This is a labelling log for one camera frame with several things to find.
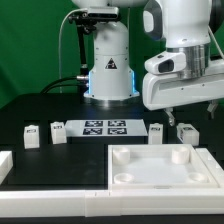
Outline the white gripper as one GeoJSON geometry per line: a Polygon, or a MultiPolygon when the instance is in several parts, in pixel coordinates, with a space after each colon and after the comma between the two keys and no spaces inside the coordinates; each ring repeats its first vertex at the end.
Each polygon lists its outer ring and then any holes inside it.
{"type": "Polygon", "coordinates": [[[145,62],[143,104],[149,110],[165,109],[170,126],[175,125],[173,108],[210,101],[207,111],[213,119],[218,107],[216,99],[224,98],[224,60],[209,62],[205,74],[182,79],[180,72],[187,66],[184,53],[163,52],[145,62]]]}

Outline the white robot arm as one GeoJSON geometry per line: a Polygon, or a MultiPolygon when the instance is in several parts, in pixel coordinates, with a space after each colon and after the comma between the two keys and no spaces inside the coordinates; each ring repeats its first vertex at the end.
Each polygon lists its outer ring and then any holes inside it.
{"type": "Polygon", "coordinates": [[[224,23],[224,0],[71,0],[94,33],[94,66],[85,97],[108,104],[136,97],[129,67],[128,30],[121,8],[142,7],[143,29],[165,42],[146,60],[144,106],[153,111],[224,98],[224,59],[210,58],[214,33],[224,23]]]}

